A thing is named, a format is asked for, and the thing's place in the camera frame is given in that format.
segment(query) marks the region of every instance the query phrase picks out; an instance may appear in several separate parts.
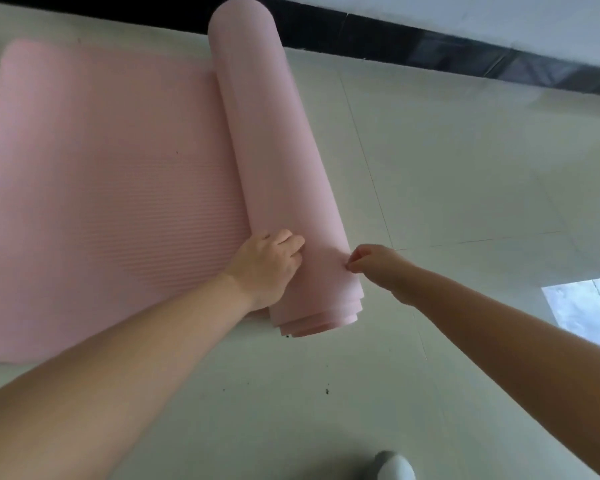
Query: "floor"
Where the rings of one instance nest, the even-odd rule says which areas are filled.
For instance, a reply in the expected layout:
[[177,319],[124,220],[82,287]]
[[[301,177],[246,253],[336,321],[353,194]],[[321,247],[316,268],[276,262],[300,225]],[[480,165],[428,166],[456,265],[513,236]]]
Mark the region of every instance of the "floor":
[[[17,37],[208,54],[206,38],[0,6]],[[600,278],[600,97],[288,51],[353,245],[555,323]],[[426,479],[593,479],[423,316],[364,282],[353,326],[241,324],[113,478],[352,479],[381,449]],[[0,365],[0,386],[26,367]]]

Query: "pink yoga mat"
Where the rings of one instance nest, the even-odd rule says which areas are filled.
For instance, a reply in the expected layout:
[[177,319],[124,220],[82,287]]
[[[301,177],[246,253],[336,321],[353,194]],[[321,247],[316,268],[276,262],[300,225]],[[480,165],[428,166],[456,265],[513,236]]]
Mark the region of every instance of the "pink yoga mat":
[[18,40],[0,63],[0,362],[55,355],[226,265],[306,238],[272,323],[356,320],[363,293],[271,14],[231,0],[213,60]]

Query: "hand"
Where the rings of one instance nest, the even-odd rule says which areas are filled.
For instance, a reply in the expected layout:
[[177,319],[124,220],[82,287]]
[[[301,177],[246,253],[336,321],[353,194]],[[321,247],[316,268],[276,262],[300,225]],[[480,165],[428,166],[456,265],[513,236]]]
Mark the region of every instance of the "hand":
[[412,303],[409,295],[409,277],[418,268],[380,244],[360,244],[349,257],[347,269],[362,273],[376,285],[391,291],[401,303]]
[[302,263],[304,237],[283,229],[251,236],[231,259],[224,274],[231,276],[251,300],[251,311],[282,298]]

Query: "bare skin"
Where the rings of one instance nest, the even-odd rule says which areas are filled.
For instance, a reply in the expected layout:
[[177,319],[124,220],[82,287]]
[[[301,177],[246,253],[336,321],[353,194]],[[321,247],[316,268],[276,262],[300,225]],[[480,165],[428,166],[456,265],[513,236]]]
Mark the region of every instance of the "bare skin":
[[[141,312],[0,389],[0,480],[103,479],[195,365],[301,263],[289,231],[250,238],[225,272]],[[415,306],[600,474],[600,347],[395,251],[364,244],[347,268]]]
[[347,264],[416,307],[553,436],[600,475],[600,347],[363,244]]
[[304,238],[256,235],[227,269],[0,389],[0,480],[104,479],[195,365],[252,310],[272,305]]

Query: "white wall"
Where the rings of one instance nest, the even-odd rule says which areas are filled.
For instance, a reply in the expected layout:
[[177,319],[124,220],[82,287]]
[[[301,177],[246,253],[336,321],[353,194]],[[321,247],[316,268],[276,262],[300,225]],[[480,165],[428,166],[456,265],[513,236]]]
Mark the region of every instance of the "white wall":
[[600,65],[600,0],[293,0]]

